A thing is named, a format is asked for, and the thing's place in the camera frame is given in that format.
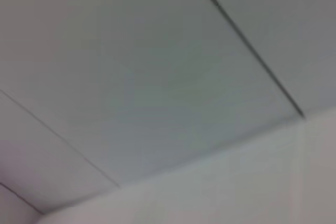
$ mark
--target white wall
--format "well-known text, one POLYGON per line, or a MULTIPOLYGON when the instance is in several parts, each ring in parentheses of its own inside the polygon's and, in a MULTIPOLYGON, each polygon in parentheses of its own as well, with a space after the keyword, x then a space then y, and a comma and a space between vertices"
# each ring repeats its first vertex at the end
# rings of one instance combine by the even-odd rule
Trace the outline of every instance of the white wall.
POLYGON ((44 217, 39 224, 336 220, 336 110, 44 217))
POLYGON ((286 224, 302 125, 44 217, 39 224, 286 224))
POLYGON ((39 213, 0 185, 0 224, 33 224, 39 213))

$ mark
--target ceiling seam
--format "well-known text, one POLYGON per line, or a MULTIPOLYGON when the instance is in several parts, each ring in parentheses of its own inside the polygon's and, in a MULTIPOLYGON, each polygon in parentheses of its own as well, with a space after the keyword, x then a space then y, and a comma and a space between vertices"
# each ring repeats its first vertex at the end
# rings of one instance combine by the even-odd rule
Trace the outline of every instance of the ceiling seam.
POLYGON ((14 194, 16 197, 18 197, 20 200, 22 200, 24 203, 26 203, 28 206, 33 208, 35 211, 37 211, 40 215, 43 215, 44 213, 35 207, 32 203, 30 203, 28 200, 26 200, 24 197, 22 197, 20 194, 18 194, 16 191, 5 185, 3 182, 0 182, 0 186, 4 187, 6 190, 10 191, 12 194, 14 194))
POLYGON ((8 99, 10 99, 12 102, 14 102, 16 105, 18 105, 21 109, 26 111, 30 116, 32 116, 35 120, 37 120, 43 127, 45 127, 48 131, 52 132, 53 135, 57 136, 63 143, 65 143, 70 149, 72 149, 75 153, 77 153, 80 157, 84 159, 89 165, 91 165, 94 169, 96 169, 104 178, 106 178, 108 181, 113 183, 115 186, 120 188, 119 183, 114 181, 110 176, 108 176, 102 169, 100 169, 97 165, 95 165, 92 161, 90 161, 88 158, 86 158, 82 152, 77 150, 73 145, 70 144, 70 141, 66 140, 63 136, 61 136, 59 133, 57 133, 53 128, 51 128, 47 123, 45 123, 43 120, 41 120, 39 117, 37 117, 33 112, 28 110, 26 107, 24 107, 22 104, 20 104, 18 101, 16 101, 14 98, 12 98, 9 94, 7 94, 5 91, 0 90, 0 92, 5 95, 8 99))
POLYGON ((294 98, 291 96, 291 94, 288 92, 285 86, 281 83, 278 77, 274 74, 271 68, 266 64, 261 55, 254 48, 251 42, 247 39, 246 35, 242 32, 239 26, 229 16, 227 11, 225 11, 225 9, 219 3, 219 1, 218 0, 210 0, 210 1, 217 8, 222 17, 229 23, 230 27, 234 30, 234 32, 237 34, 237 36, 240 38, 243 44, 247 47, 247 49, 251 52, 251 54, 254 56, 257 62, 261 65, 261 67, 266 71, 271 80, 276 84, 276 86, 280 89, 283 95, 287 98, 287 100, 292 105, 294 110, 300 115, 302 119, 306 119, 306 116, 304 115, 304 112, 301 109, 301 107, 297 104, 297 102, 294 100, 294 98))

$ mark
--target ceiling panel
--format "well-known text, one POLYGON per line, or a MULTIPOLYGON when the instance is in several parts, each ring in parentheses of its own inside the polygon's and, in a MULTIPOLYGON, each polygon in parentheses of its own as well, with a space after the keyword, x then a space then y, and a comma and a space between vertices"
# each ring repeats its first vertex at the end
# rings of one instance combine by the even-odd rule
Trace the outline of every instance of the ceiling panel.
MULTIPOLYGON (((1 85, 119 183, 296 116, 208 0, 1 1, 1 85)), ((38 163, 34 177, 14 163, 11 183, 41 206, 109 184, 28 114, 2 109, 6 141, 38 163), (17 120, 34 130, 6 127, 17 120)))
POLYGON ((334 0, 219 0, 305 112, 336 105, 334 0))
POLYGON ((69 139, 119 183, 295 115, 208 0, 106 0, 100 18, 69 139))
POLYGON ((2 182, 41 211, 115 187, 0 91, 2 182))

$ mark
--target drop ceiling tile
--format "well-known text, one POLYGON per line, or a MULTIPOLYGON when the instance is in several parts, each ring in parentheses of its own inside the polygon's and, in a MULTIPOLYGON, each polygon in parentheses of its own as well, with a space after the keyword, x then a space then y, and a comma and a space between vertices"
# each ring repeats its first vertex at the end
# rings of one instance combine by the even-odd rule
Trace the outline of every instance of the drop ceiling tile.
POLYGON ((296 114, 208 0, 104 4, 101 90, 79 101, 96 110, 72 118, 69 139, 118 182, 296 114))
POLYGON ((306 111, 336 105, 334 0, 219 0, 306 111))
POLYGON ((2 91, 0 132, 2 182, 41 211, 115 187, 2 91))

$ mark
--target ceiling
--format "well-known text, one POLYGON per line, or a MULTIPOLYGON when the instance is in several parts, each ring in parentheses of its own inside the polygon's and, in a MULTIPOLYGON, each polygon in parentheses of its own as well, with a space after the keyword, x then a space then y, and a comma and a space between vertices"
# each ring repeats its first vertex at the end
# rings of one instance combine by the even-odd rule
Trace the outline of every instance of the ceiling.
MULTIPOLYGON (((0 1, 0 175, 42 212, 299 117, 210 0, 0 1)), ((305 113, 335 105, 331 0, 218 1, 305 113)))

